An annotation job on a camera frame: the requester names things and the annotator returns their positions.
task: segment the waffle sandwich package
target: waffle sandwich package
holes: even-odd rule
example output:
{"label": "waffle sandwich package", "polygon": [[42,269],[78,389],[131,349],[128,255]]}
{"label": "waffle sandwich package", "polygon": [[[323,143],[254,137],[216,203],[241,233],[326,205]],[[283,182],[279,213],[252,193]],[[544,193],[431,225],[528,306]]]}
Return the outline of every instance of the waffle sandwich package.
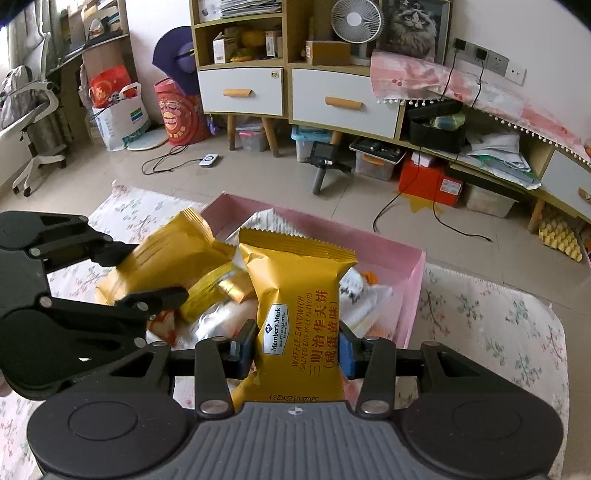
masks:
{"label": "waffle sandwich package", "polygon": [[192,208],[182,210],[150,235],[98,285],[96,299],[113,305],[129,293],[166,287],[191,289],[232,260],[235,247],[215,240]]}
{"label": "waffle sandwich package", "polygon": [[339,281],[347,249],[309,238],[242,229],[240,252],[258,297],[256,372],[232,393],[245,401],[343,399],[338,364]]}

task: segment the floral rug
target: floral rug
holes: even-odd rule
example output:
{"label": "floral rug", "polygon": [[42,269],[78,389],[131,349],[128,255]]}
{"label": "floral rug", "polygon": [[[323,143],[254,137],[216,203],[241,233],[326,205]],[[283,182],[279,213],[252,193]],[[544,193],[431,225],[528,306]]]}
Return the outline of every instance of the floral rug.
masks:
{"label": "floral rug", "polygon": [[[117,241],[137,243],[189,206],[205,207],[114,184],[89,224]],[[52,295],[92,302],[108,271],[86,261],[56,272],[50,275]],[[551,476],[559,478],[569,424],[569,380],[564,330],[552,310],[532,295],[427,264],[410,348],[426,340],[444,343],[556,409],[564,442]],[[414,379],[401,378],[397,395],[399,407],[416,398]],[[185,391],[175,392],[175,399],[192,406]],[[0,479],[41,478],[26,438],[27,421],[39,404],[16,393],[0,397]]]}

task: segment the white shopping bag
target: white shopping bag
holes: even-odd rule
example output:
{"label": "white shopping bag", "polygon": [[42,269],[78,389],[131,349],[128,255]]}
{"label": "white shopping bag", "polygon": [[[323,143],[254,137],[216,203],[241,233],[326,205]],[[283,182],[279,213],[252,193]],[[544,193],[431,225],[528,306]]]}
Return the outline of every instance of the white shopping bag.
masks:
{"label": "white shopping bag", "polygon": [[141,137],[150,126],[150,118],[141,97],[141,85],[132,83],[120,91],[121,98],[127,90],[137,88],[133,98],[120,100],[105,109],[93,108],[100,136],[109,151],[123,150]]}

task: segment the gray backpack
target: gray backpack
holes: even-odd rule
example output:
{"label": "gray backpack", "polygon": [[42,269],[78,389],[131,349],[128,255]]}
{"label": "gray backpack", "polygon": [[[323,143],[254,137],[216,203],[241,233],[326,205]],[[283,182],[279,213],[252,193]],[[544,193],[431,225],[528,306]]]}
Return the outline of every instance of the gray backpack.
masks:
{"label": "gray backpack", "polygon": [[32,79],[33,73],[31,72],[31,69],[26,66],[12,69],[6,75],[6,78],[0,86],[0,89],[7,97],[2,107],[0,118],[2,128],[7,128],[17,120],[20,120],[37,106],[37,94],[34,90],[28,90],[19,93],[18,95],[9,96],[12,92],[16,92],[19,88],[24,87],[27,83],[31,83]]}

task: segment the white wall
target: white wall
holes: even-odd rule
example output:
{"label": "white wall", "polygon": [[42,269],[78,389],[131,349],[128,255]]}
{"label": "white wall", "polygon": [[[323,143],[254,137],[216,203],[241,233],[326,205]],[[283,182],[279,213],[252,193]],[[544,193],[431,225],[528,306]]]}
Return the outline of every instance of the white wall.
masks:
{"label": "white wall", "polygon": [[[450,37],[526,68],[523,93],[583,141],[591,137],[591,32],[556,0],[453,0]],[[457,65],[480,73],[469,63]],[[521,88],[491,72],[487,78]]]}
{"label": "white wall", "polygon": [[166,78],[152,65],[156,43],[167,31],[191,24],[189,0],[126,0],[131,48],[142,98],[150,117],[162,123],[154,84]]}

